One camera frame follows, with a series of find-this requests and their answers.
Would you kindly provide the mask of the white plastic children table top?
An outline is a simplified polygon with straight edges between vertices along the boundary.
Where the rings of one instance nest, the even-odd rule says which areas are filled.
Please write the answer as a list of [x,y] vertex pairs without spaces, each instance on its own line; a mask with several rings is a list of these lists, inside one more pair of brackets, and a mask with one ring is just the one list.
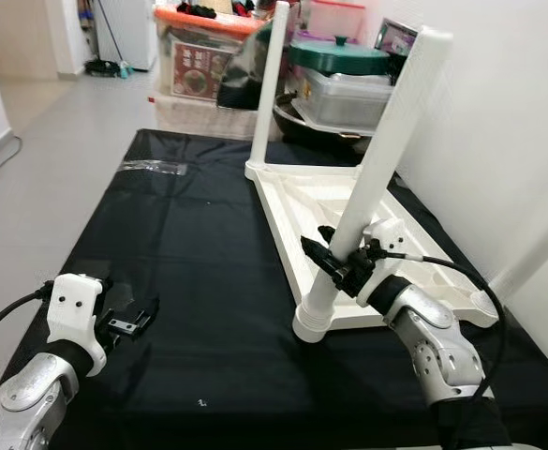
[[[300,237],[307,236],[320,243],[319,226],[338,226],[360,172],[359,166],[265,164],[257,172],[257,179],[251,180],[268,219],[279,261],[296,304],[306,300],[319,273],[319,266],[304,256]],[[424,215],[410,213],[405,203],[391,192],[386,192],[381,198],[373,222],[386,218],[399,218],[405,222],[405,240],[401,251],[397,253],[435,257],[450,262],[456,258],[456,252],[448,251],[439,243],[440,228],[423,224]],[[465,275],[449,267],[428,262],[401,261],[397,276],[402,276],[440,303],[449,306],[454,316],[462,321],[479,327],[491,327],[499,319],[479,312],[472,305],[470,295],[478,287]],[[352,297],[339,291],[329,331],[380,327],[382,324],[384,321],[381,314],[374,308],[359,306]]]

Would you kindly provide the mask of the black tablecloth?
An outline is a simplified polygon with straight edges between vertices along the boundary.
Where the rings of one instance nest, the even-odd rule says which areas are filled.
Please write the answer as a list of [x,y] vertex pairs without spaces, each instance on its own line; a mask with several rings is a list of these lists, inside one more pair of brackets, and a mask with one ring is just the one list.
[[[105,162],[55,141],[0,172],[0,308],[89,265],[159,312],[71,402],[52,450],[352,450],[439,445],[407,349],[384,327],[307,344],[244,142],[141,129]],[[187,175],[117,172],[132,159]]]

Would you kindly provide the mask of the white plastic tray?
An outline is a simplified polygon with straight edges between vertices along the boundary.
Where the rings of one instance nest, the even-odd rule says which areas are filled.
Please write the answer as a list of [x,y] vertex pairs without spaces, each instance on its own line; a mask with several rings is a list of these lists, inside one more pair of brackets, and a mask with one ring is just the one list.
[[388,98],[360,101],[355,98],[331,101],[307,101],[295,97],[291,101],[295,111],[308,126],[320,131],[372,136],[384,113]]

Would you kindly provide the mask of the black wok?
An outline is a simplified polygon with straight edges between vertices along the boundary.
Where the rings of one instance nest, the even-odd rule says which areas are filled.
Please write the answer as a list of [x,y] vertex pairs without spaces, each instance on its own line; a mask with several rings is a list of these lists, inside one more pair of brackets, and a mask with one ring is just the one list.
[[371,137],[363,134],[337,133],[320,131],[306,124],[303,117],[292,107],[292,94],[281,94],[276,98],[273,108],[274,123],[282,132],[282,141],[288,144],[299,144],[319,149],[355,151],[363,153],[363,148]]

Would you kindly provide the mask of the clear tape strip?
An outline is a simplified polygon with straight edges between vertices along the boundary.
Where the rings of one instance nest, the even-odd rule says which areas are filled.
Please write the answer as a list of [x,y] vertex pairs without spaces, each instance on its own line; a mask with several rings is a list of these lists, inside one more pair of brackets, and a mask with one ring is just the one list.
[[169,174],[175,176],[187,175],[189,166],[187,163],[174,161],[158,161],[158,159],[132,159],[119,164],[117,172],[143,171],[157,174]]

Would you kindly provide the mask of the clear plastic container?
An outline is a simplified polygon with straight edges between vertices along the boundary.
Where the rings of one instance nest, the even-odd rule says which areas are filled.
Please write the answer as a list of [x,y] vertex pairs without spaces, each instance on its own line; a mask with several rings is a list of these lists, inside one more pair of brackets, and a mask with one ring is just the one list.
[[372,131],[377,127],[394,87],[381,76],[324,74],[304,69],[304,84],[292,107],[313,124]]

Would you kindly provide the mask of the dark green pot lid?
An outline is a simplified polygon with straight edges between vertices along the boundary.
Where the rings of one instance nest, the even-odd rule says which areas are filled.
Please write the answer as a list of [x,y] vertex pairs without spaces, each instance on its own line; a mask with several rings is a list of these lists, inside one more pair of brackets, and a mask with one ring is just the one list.
[[346,36],[334,36],[333,41],[292,42],[288,56],[294,66],[346,76],[384,76],[391,60],[388,52],[349,43]]

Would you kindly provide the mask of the glossy black plastic bag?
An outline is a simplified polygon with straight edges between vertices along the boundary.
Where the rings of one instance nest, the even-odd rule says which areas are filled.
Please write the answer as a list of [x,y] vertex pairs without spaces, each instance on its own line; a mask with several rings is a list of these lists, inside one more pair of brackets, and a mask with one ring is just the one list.
[[249,35],[228,60],[216,96],[218,107],[248,111],[259,107],[270,34],[271,26],[263,25],[257,33]]

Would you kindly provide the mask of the red printed food carton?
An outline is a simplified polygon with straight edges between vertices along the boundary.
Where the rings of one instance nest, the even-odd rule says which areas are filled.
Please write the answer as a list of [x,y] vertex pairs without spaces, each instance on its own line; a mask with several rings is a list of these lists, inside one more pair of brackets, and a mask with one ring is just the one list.
[[183,98],[214,101],[230,52],[183,42],[172,43],[171,51],[170,92]]

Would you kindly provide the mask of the pink board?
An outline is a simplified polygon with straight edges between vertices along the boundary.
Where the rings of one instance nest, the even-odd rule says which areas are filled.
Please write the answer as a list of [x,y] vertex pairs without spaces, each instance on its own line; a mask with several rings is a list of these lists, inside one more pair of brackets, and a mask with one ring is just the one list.
[[359,41],[366,21],[366,6],[343,0],[307,0],[303,30],[316,38],[345,36]]

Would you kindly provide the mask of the black dustpan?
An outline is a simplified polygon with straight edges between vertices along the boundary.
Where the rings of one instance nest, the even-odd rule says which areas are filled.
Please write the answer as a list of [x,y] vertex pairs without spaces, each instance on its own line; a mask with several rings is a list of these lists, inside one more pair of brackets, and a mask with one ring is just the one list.
[[132,73],[132,69],[125,63],[113,63],[98,58],[82,64],[82,71],[86,76],[121,79],[129,78]]

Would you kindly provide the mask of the clear storage box orange lid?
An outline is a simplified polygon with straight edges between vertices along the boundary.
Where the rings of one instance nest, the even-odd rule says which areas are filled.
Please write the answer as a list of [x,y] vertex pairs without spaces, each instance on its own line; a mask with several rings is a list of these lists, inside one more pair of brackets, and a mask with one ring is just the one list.
[[222,49],[233,56],[249,35],[260,30],[258,19],[218,13],[214,19],[176,12],[175,6],[155,6],[153,17],[158,41],[158,94],[174,96],[170,92],[172,43],[183,42],[214,49]]

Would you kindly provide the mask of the thin black broom stick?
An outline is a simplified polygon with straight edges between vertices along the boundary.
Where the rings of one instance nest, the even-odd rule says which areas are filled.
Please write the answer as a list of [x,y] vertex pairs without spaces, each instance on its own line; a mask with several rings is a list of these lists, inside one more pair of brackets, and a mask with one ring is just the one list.
[[99,38],[99,57],[122,65],[126,63],[126,59],[121,52],[118,38],[115,37],[114,30],[112,30],[110,9],[107,8],[105,0],[95,0],[95,4],[96,29],[101,34]]

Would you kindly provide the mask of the white kitchen appliance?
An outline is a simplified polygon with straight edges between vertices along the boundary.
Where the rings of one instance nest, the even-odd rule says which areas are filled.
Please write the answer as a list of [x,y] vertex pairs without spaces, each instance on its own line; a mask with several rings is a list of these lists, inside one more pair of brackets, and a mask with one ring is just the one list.
[[[112,30],[118,38],[121,53],[127,64],[136,71],[151,71],[158,57],[156,24],[153,17],[156,0],[105,0],[105,4],[110,9]],[[91,5],[94,6],[99,57],[101,34],[96,29],[95,0],[91,0]]]

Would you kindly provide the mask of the small black item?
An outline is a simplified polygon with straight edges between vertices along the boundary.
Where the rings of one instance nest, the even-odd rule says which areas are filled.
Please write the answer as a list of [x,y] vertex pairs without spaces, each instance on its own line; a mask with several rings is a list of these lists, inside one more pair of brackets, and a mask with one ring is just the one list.
[[212,7],[192,5],[189,3],[181,3],[179,6],[176,6],[176,12],[188,14],[188,16],[196,16],[208,19],[214,19],[217,17],[217,13]]

